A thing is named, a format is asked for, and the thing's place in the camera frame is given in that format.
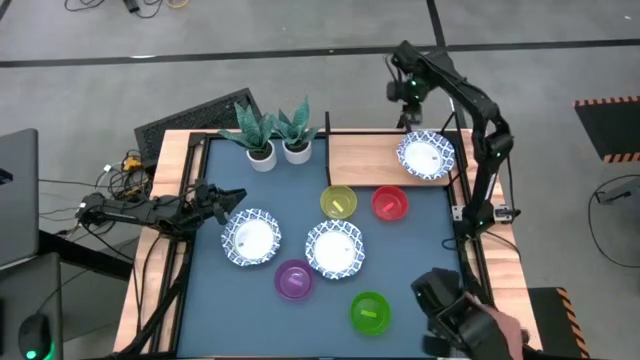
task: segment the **green cup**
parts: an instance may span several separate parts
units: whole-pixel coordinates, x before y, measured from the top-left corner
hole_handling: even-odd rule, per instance
[[[380,335],[391,324],[391,307],[384,296],[363,292],[351,303],[351,323],[365,335]]]

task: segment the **table leg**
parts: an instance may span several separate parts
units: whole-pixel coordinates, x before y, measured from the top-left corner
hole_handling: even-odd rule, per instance
[[[113,256],[74,244],[59,236],[40,230],[38,254],[55,252],[68,264],[80,266],[116,279],[129,281],[132,265]]]

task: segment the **red cup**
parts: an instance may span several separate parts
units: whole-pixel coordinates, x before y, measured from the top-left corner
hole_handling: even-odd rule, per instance
[[[371,201],[373,212],[384,221],[402,219],[409,210],[407,194],[397,186],[381,186],[374,193]]]

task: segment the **plastic cup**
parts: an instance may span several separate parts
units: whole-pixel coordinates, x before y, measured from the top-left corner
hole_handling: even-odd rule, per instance
[[[276,270],[276,291],[287,300],[304,300],[313,288],[313,269],[303,260],[287,260]]]
[[[373,212],[384,221],[402,219],[409,210],[407,194],[396,186],[381,186],[371,198]]]
[[[346,219],[358,206],[356,193],[348,186],[329,186],[320,197],[322,211],[332,219]]]
[[[351,303],[351,323],[365,335],[380,335],[391,324],[391,307],[384,296],[363,292]]]

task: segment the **concrete floor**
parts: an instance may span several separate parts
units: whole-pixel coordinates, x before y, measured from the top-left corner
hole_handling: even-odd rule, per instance
[[[609,40],[640,33],[637,0],[436,4],[448,44]],[[121,1],[69,13],[62,1],[21,0],[0,21],[0,61],[393,46],[404,39],[435,44],[422,0],[192,0],[180,10],[163,6],[147,21],[127,14]],[[452,58],[500,105],[515,134],[513,181],[523,211],[515,234],[528,285],[569,291],[592,356],[635,358],[638,271],[598,254],[586,203],[598,184],[640,173],[640,166],[603,165],[572,103],[640,94],[640,49],[467,52]],[[312,125],[320,125],[329,110],[336,127],[392,127],[400,110],[385,100],[389,75],[381,55],[0,68],[0,79],[0,133],[37,128],[40,176],[87,182],[136,147],[135,127],[243,87],[251,88],[262,111],[293,109],[308,95]],[[438,127],[448,112],[446,95],[434,93],[424,105],[424,126]],[[74,206],[87,190],[42,184],[41,211]],[[638,213],[630,210],[624,201],[594,208],[594,227],[611,256],[640,263]],[[70,225],[41,223],[50,231]],[[121,227],[109,241],[117,244],[136,232]],[[88,237],[82,243],[100,248]],[[63,275],[75,271],[64,269]],[[105,355],[126,284],[97,275],[77,281],[63,291],[65,338],[75,338],[65,344],[65,358]],[[83,284],[98,281],[104,285],[99,293],[84,291]]]

